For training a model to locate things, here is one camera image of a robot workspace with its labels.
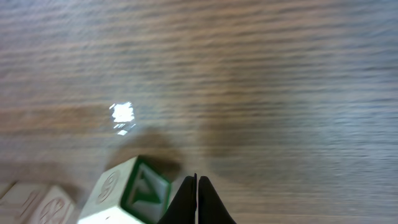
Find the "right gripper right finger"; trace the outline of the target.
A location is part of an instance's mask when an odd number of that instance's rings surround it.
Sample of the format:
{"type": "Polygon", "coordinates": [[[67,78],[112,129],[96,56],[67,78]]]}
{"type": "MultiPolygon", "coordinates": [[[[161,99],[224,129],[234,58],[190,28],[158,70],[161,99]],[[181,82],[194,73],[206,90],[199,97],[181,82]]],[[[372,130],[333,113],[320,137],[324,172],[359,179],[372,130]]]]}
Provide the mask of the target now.
{"type": "Polygon", "coordinates": [[[207,176],[198,182],[198,223],[236,224],[207,176]]]}

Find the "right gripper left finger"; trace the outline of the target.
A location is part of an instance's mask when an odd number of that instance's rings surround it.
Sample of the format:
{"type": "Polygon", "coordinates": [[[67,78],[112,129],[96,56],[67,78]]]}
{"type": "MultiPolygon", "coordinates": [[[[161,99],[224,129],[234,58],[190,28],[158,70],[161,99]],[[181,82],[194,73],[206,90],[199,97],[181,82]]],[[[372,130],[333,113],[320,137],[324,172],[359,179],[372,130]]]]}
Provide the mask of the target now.
{"type": "Polygon", "coordinates": [[[197,174],[186,176],[158,224],[195,224],[197,174]]]}

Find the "natural block with green side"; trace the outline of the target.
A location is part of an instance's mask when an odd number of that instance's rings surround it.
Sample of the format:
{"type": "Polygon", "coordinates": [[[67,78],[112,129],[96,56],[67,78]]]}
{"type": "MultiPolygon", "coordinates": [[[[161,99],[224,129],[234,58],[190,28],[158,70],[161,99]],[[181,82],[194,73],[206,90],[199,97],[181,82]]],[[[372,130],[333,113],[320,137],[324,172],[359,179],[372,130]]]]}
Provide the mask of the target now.
{"type": "Polygon", "coordinates": [[[102,173],[78,224],[157,223],[167,210],[171,182],[141,156],[102,173]]]}

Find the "red letter I block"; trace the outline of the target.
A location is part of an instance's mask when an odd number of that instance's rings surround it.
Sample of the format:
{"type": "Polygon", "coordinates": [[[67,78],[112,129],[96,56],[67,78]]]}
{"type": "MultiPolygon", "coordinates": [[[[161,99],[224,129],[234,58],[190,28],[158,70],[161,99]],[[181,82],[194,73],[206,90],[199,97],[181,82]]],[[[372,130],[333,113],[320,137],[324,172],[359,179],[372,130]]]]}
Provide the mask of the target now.
{"type": "Polygon", "coordinates": [[[2,182],[1,224],[65,224],[75,209],[57,185],[2,182]]]}

